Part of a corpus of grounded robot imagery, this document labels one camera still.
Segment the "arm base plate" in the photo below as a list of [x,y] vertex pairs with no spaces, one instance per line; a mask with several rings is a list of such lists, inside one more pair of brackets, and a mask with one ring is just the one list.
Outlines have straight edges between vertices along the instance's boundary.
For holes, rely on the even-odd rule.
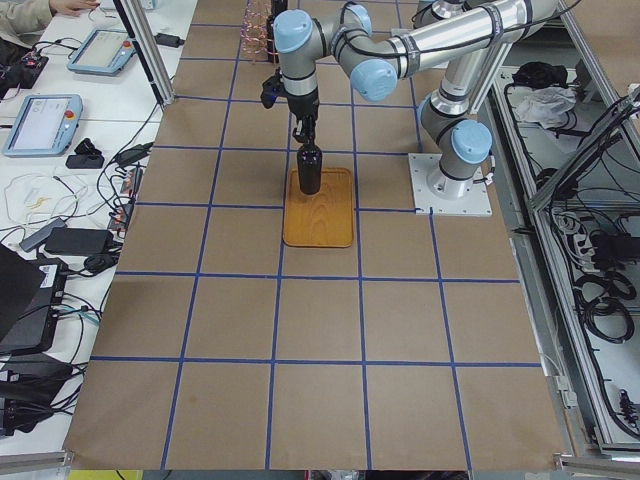
[[440,159],[440,154],[408,155],[415,213],[490,217],[492,207],[481,168],[471,179],[452,180],[441,171]]

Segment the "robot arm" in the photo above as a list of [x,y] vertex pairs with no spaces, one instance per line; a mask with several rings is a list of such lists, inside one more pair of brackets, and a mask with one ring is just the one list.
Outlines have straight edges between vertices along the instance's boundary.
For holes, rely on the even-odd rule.
[[270,108],[286,99],[296,118],[300,143],[300,189],[316,194],[321,185],[322,151],[316,145],[319,93],[316,63],[333,57],[365,100],[379,102],[398,82],[439,64],[447,69],[439,87],[421,105],[420,122],[441,151],[427,175],[428,187],[445,199],[463,197],[488,158],[492,136],[468,116],[470,96],[487,80],[490,54],[539,30],[561,15],[555,1],[488,1],[471,9],[460,1],[422,1],[413,29],[376,42],[366,8],[353,1],[323,18],[300,9],[284,10],[271,30],[279,57],[276,73],[262,85]]

